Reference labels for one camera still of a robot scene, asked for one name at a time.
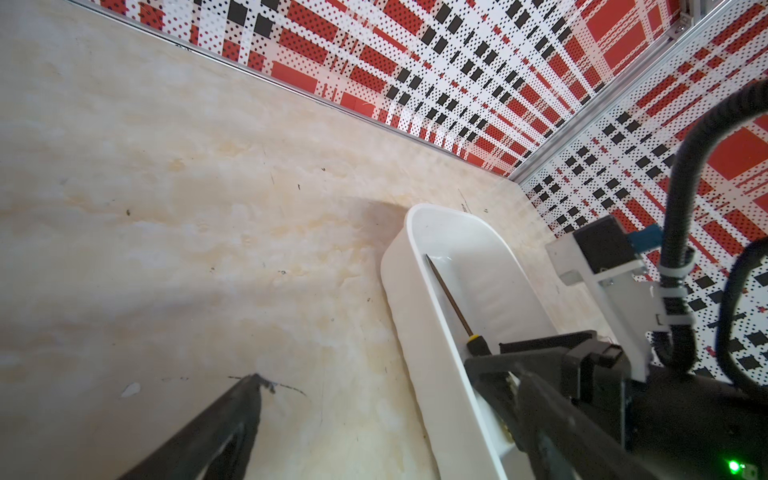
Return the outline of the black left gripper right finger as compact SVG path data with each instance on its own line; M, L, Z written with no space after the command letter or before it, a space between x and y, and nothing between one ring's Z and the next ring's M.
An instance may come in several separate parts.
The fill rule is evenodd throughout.
M519 375L520 431L537 479L652 479L654 475L534 373Z

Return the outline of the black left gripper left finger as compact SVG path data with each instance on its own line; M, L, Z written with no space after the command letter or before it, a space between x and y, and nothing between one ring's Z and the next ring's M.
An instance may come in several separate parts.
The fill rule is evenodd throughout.
M197 415L124 479L242 479L255 445L264 378L252 374Z

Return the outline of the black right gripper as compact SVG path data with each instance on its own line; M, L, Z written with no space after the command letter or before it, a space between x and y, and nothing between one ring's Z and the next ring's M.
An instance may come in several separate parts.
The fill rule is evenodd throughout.
M527 455L517 407L519 375L545 380L650 471L652 479L763 479L767 409L734 387L654 367L630 376L623 349L592 330L503 343L464 367Z

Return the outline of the black yellow handled screwdriver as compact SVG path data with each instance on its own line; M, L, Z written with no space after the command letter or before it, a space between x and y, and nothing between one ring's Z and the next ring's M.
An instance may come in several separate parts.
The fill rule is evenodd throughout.
M441 275L437 265L434 263L432 258L429 255L426 255L426 261L432 270L432 273L434 274L435 278L437 279L441 289L443 290L444 295L446 296L449 304L451 305L455 315L457 316L460 325L465 331L466 334L466 348L469 352L469 354L472 357L480 357L480 356L490 356L492 354L491 349L486 341L486 339L479 334L475 334L470 327L466 317L464 316L463 312L461 311L461 308L456 301L455 297L451 293L448 284L446 283L445 279Z

